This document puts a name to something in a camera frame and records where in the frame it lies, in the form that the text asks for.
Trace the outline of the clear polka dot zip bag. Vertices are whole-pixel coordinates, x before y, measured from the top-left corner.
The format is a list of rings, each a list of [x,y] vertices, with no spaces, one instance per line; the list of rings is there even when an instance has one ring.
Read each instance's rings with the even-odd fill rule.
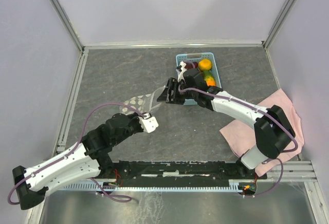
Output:
[[[157,98],[164,91],[165,86],[157,88],[150,94],[139,95],[132,97],[123,102],[124,105],[131,106],[135,110],[138,110],[140,113],[151,113],[154,114],[157,112],[162,105],[162,103],[157,101]]]

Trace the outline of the dark red apple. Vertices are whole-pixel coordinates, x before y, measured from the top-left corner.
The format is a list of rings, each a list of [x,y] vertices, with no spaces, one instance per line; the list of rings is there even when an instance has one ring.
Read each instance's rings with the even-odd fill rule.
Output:
[[[193,68],[198,68],[198,63],[197,62],[185,62],[185,69],[193,69]]]

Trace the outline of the green yellow mango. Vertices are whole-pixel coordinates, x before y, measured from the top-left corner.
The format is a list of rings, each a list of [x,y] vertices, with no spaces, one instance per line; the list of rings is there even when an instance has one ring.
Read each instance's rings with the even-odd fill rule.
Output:
[[[216,86],[216,80],[211,71],[203,70],[202,73],[207,86]]]

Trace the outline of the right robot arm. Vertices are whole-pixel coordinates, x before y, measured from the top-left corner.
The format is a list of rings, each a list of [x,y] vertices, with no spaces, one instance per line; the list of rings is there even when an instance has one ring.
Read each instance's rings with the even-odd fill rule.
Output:
[[[157,102],[183,105],[187,99],[193,99],[200,107],[231,116],[254,130],[255,145],[245,150],[237,161],[236,173],[241,178],[250,177],[261,163],[298,149],[296,134],[281,107],[266,108],[238,99],[210,85],[196,68],[184,71],[177,79],[169,78]]]

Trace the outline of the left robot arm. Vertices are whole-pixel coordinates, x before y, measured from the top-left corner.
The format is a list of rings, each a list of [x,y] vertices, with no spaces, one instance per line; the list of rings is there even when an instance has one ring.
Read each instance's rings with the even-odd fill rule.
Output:
[[[14,191],[21,210],[37,206],[66,184],[98,175],[111,176],[114,166],[109,152],[128,137],[142,133],[144,119],[136,113],[115,114],[57,156],[32,167],[15,167]]]

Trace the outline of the light blue perforated basket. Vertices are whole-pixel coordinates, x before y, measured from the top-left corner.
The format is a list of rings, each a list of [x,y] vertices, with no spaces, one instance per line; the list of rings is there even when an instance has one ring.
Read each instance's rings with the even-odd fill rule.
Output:
[[[210,72],[212,73],[212,76],[214,77],[214,79],[216,81],[216,85],[218,87],[222,87],[221,81],[220,81],[220,76],[219,76],[217,65],[216,65],[216,60],[215,60],[214,54],[211,52],[178,54],[176,56],[176,67],[178,67],[181,62],[185,62],[185,63],[198,62],[199,63],[203,59],[210,60],[210,62],[212,63],[212,68],[210,69]]]

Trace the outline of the yellow orange fruit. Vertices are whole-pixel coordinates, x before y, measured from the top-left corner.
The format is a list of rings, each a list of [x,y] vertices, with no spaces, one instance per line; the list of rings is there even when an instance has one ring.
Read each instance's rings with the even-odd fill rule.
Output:
[[[198,62],[198,68],[200,71],[210,71],[212,69],[212,61],[209,59],[202,59]]]

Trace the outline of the pink cloth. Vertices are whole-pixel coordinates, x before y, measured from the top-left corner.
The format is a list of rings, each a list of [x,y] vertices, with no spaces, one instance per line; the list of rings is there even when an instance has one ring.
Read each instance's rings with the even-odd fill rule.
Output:
[[[234,120],[220,130],[231,150],[241,157],[256,147],[265,152],[266,156],[277,156],[281,162],[286,162],[299,154],[304,146],[301,118],[286,93],[279,89],[259,105],[268,109],[268,114],[294,137],[298,145],[294,144],[281,127],[261,115],[252,126]]]

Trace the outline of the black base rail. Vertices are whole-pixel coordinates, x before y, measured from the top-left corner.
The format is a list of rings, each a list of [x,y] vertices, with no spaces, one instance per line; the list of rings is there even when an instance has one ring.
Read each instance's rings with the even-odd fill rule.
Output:
[[[119,161],[113,164],[97,179],[126,179],[141,177],[193,177],[217,178],[220,180],[267,179],[267,175],[258,176],[255,170],[249,170],[240,162],[206,161],[206,162],[145,162]]]

